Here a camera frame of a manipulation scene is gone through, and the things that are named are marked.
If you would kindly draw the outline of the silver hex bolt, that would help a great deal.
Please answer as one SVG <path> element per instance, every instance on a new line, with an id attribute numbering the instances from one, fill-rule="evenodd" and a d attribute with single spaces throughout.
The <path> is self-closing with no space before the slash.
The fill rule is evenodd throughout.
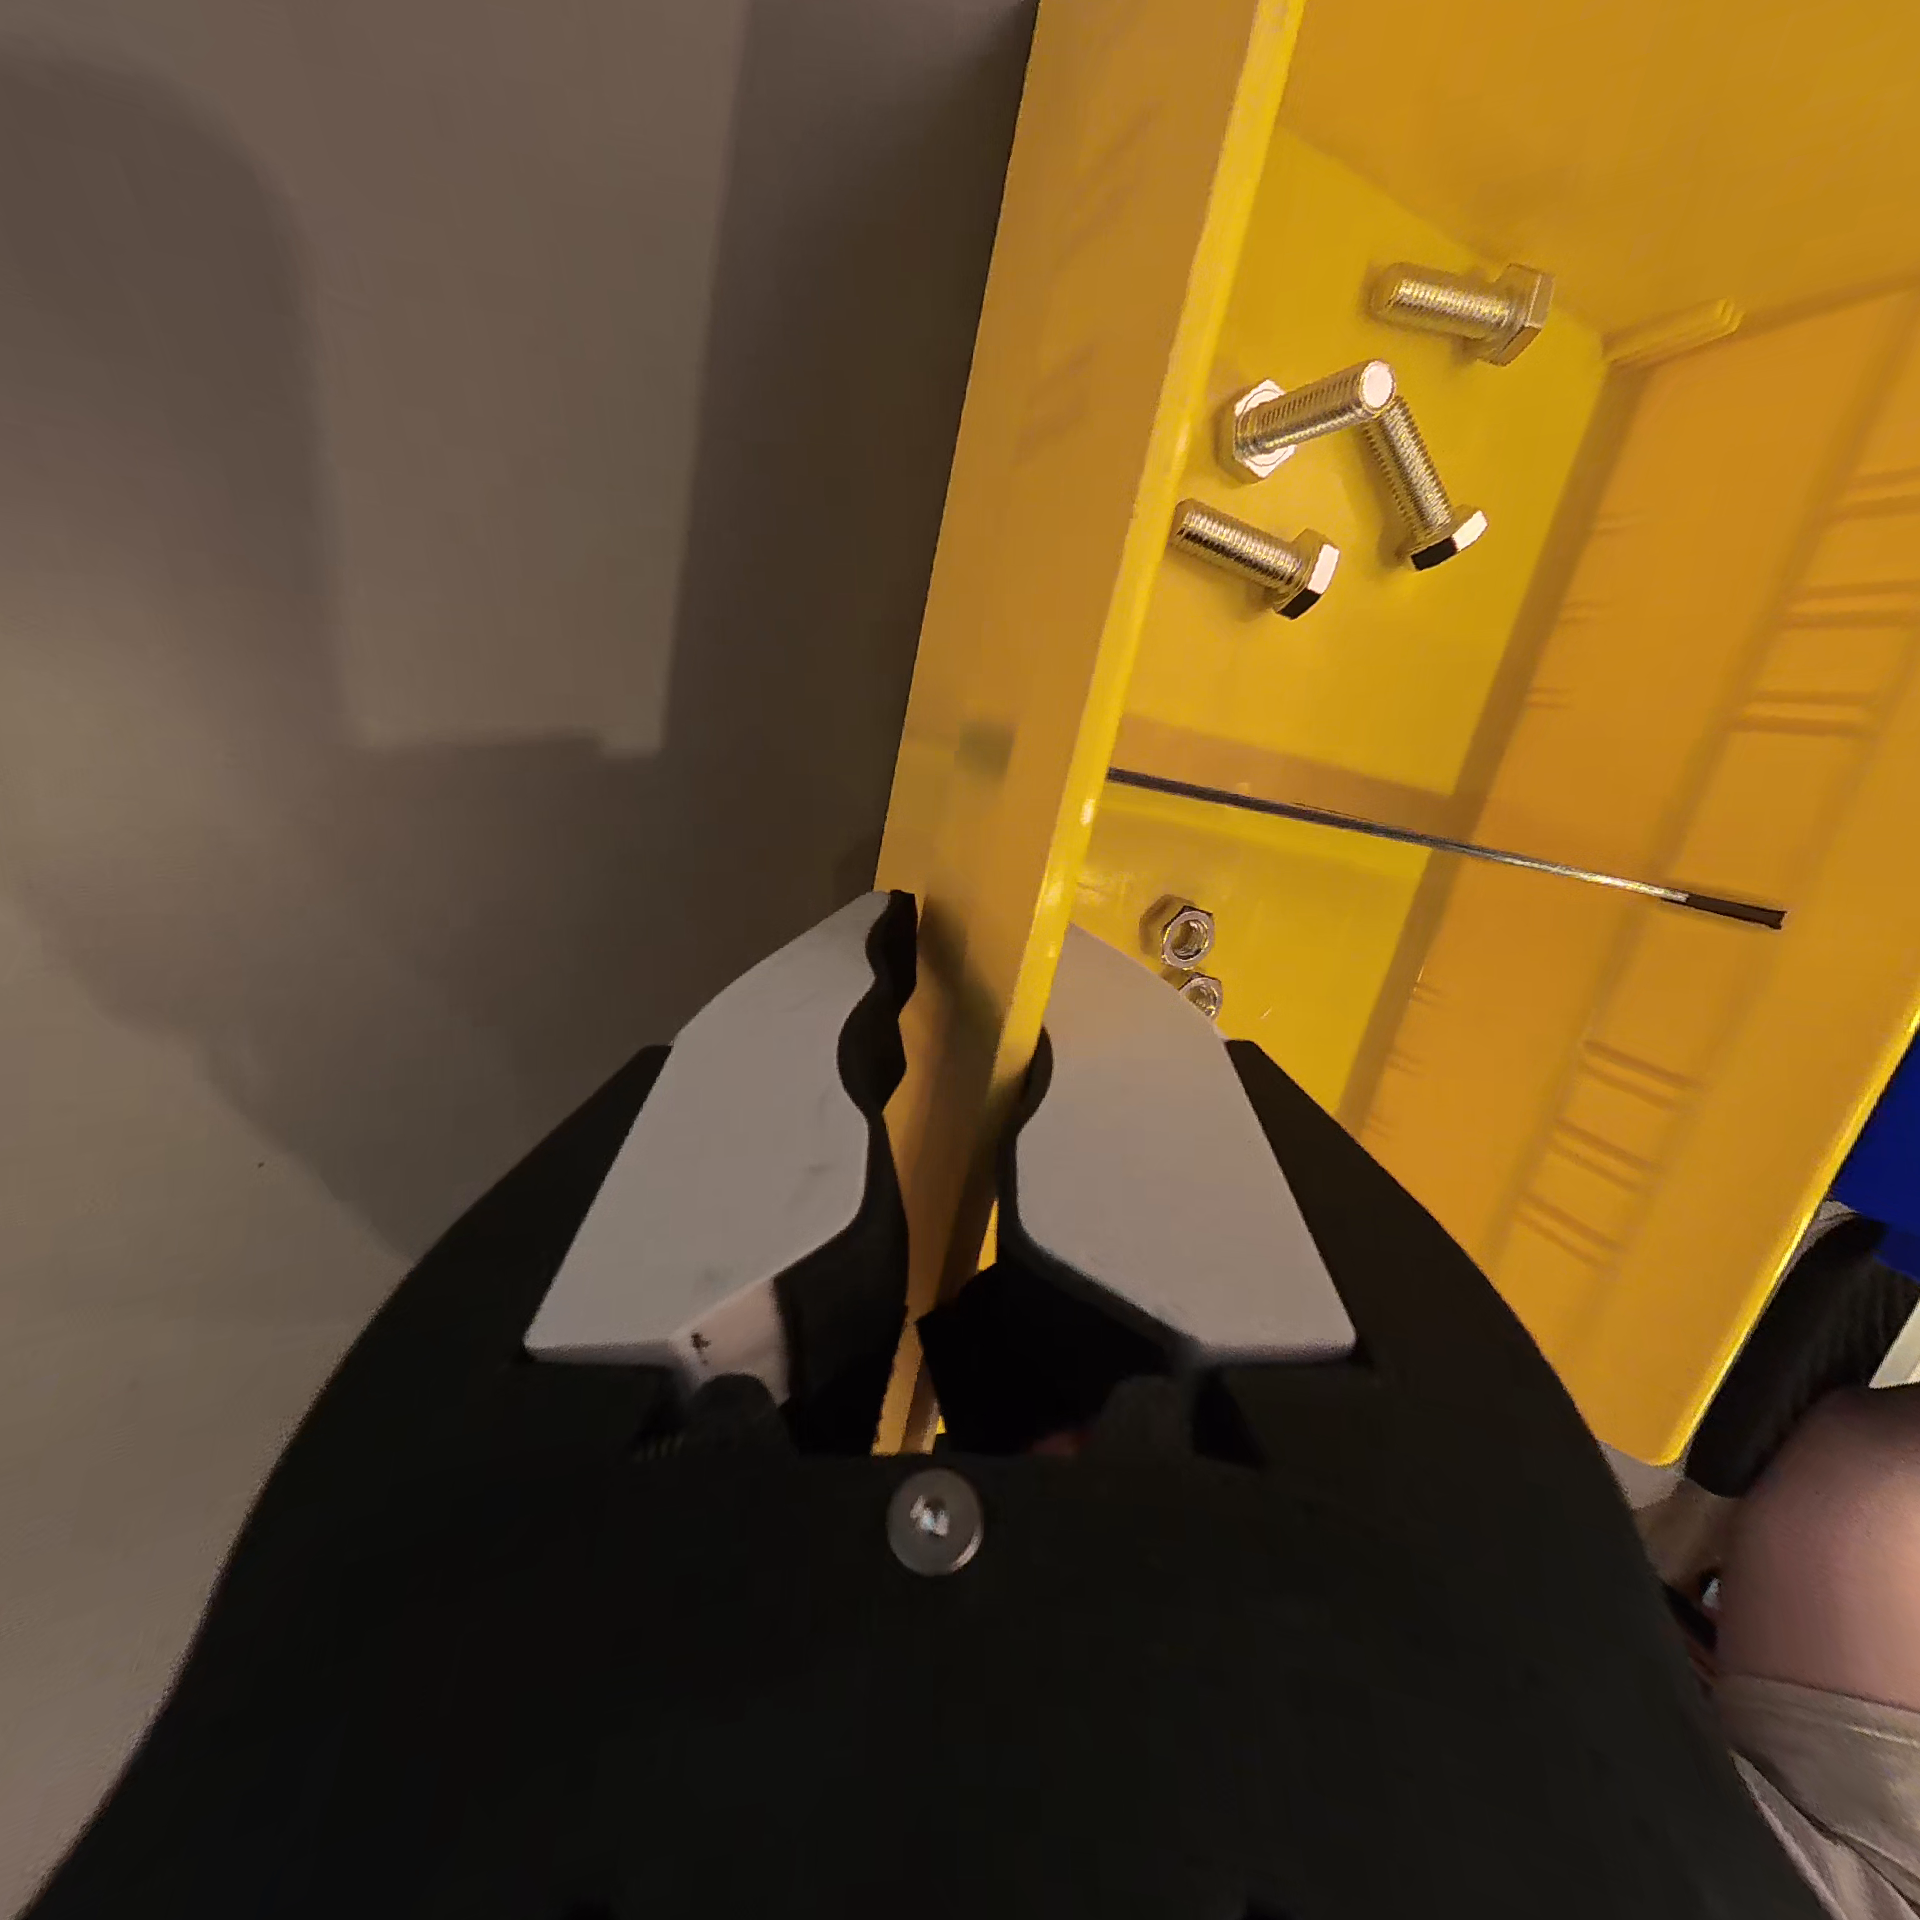
<path id="1" fill-rule="evenodd" d="M 1342 548 L 1317 530 L 1283 538 L 1193 497 L 1177 502 L 1169 543 L 1256 590 L 1268 611 L 1283 619 L 1313 611 L 1342 563 Z"/>
<path id="2" fill-rule="evenodd" d="M 1431 572 L 1487 536 L 1487 513 L 1452 498 L 1405 396 L 1391 396 L 1359 432 L 1400 529 L 1400 563 Z"/>
<path id="3" fill-rule="evenodd" d="M 1262 380 L 1227 404 L 1221 460 L 1242 479 L 1264 481 L 1300 447 L 1379 419 L 1395 396 L 1395 371 L 1381 360 L 1351 364 L 1292 390 Z"/>
<path id="4" fill-rule="evenodd" d="M 1499 275 L 1446 274 L 1391 262 L 1368 286 L 1368 309 L 1382 326 L 1452 340 L 1491 366 L 1513 364 L 1546 329 L 1556 278 L 1523 262 Z"/>

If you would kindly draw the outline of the person's beige clothing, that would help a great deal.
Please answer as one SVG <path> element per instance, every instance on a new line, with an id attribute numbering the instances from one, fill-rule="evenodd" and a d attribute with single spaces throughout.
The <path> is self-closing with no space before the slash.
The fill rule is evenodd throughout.
<path id="1" fill-rule="evenodd" d="M 1918 1913 L 1918 1715 L 1769 1677 L 1712 1690 L 1740 1781 L 1834 1918 Z"/>

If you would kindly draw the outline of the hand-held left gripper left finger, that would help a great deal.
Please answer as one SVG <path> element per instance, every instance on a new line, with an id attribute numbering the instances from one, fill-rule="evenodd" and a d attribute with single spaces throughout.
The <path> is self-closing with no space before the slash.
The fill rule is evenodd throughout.
<path id="1" fill-rule="evenodd" d="M 827 915 L 672 1040 L 525 1334 L 550 1364 L 664 1369 L 685 1396 L 754 1379 L 820 1405 L 890 1369 L 904 1254 L 885 1112 L 904 1076 L 919 905 Z"/>

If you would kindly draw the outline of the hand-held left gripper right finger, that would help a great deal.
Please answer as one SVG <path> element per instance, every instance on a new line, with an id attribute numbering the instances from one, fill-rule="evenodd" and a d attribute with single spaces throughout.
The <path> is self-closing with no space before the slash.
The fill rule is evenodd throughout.
<path id="1" fill-rule="evenodd" d="M 1356 1328 L 1218 1027 L 1068 927 L 999 1175 L 999 1252 L 1177 1365 L 1325 1364 Z"/>

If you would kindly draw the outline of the yellow plastic bin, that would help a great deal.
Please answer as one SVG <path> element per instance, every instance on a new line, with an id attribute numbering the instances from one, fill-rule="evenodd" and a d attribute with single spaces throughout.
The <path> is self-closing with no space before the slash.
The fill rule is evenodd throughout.
<path id="1" fill-rule="evenodd" d="M 1368 309 L 1556 278 L 1509 366 Z M 1382 360 L 1489 530 L 1431 572 Z M 1342 548 L 1299 619 L 1180 498 Z M 1037 5 L 879 883 L 915 1311 L 1068 925 L 1213 915 L 1223 1026 L 1682 1455 L 1916 1029 L 1916 5 Z"/>

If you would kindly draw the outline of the person's right forearm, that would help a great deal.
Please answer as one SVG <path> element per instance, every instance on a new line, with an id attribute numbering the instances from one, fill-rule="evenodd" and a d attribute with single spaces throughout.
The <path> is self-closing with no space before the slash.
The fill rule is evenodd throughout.
<path id="1" fill-rule="evenodd" d="M 1824 1398 L 1744 1495 L 1682 1478 L 1639 1527 L 1705 1684 L 1918 1707 L 1918 1385 Z"/>

